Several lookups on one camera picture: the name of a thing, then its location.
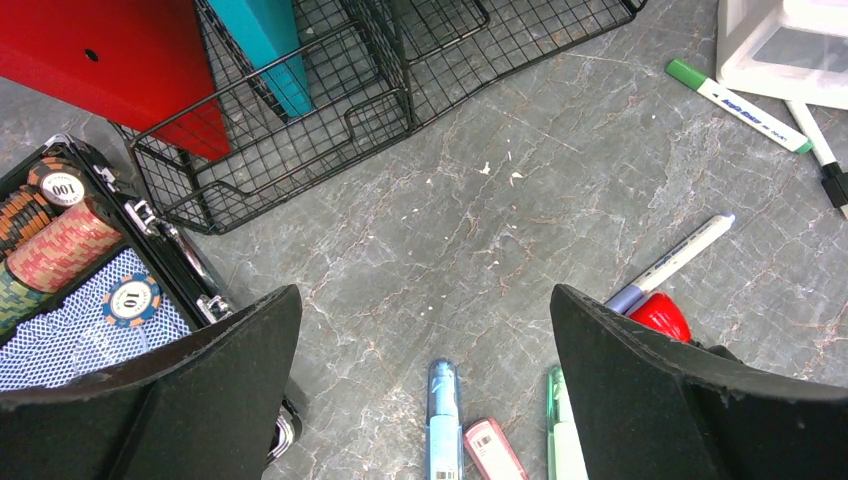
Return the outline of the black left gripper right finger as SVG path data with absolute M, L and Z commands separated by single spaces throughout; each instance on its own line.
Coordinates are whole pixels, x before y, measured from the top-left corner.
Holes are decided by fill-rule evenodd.
M 564 284 L 552 329 L 592 479 L 843 479 L 847 391 L 644 327 Z

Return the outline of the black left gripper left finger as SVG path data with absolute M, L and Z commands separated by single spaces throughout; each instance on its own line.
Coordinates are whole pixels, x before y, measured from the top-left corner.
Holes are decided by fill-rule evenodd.
M 294 285 L 59 388 L 1 397 L 5 479 L 258 479 L 302 319 Z

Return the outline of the green small highlighter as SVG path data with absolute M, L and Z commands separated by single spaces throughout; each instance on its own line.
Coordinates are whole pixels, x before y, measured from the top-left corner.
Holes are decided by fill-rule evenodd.
M 560 366 L 552 367 L 547 374 L 546 415 L 548 479 L 587 480 L 579 435 Z

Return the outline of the pink small highlighter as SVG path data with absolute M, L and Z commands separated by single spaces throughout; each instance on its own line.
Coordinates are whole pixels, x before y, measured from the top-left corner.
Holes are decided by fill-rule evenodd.
M 464 433 L 464 445 L 486 480 L 527 480 L 528 476 L 493 417 L 480 419 Z

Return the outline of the blue small highlighter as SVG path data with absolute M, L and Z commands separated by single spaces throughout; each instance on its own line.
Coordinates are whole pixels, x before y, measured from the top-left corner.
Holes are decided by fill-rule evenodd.
M 428 368 L 427 478 L 463 478 L 462 421 L 456 366 L 436 359 Z

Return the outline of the red clipboard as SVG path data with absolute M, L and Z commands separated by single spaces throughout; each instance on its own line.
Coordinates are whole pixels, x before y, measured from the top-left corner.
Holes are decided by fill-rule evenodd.
M 191 1 L 4 1 L 1 75 L 209 161 L 230 151 Z

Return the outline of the black wire mesh organizer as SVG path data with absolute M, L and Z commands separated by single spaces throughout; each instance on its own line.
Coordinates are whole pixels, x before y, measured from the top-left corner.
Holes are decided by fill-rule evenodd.
M 167 124 L 200 138 L 218 107 L 215 160 L 157 124 L 120 128 L 153 208 L 222 234 L 408 138 L 484 87 L 632 21 L 640 1 L 297 1 L 292 58 L 311 100 L 290 113 L 271 65 L 253 66 L 207 1 L 195 10 L 215 92 Z M 194 121 L 195 127 L 188 128 Z

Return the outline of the white plastic drawer organizer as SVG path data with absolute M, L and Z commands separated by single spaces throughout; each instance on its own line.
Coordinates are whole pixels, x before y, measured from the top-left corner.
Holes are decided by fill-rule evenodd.
M 720 0 L 716 80 L 731 90 L 845 110 L 847 3 Z

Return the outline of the teal blue clipboard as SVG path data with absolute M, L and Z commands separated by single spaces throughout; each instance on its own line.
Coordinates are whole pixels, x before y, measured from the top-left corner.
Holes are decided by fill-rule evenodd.
M 265 88 L 270 106 L 289 118 L 308 114 L 313 104 L 292 2 L 289 0 L 209 3 Z

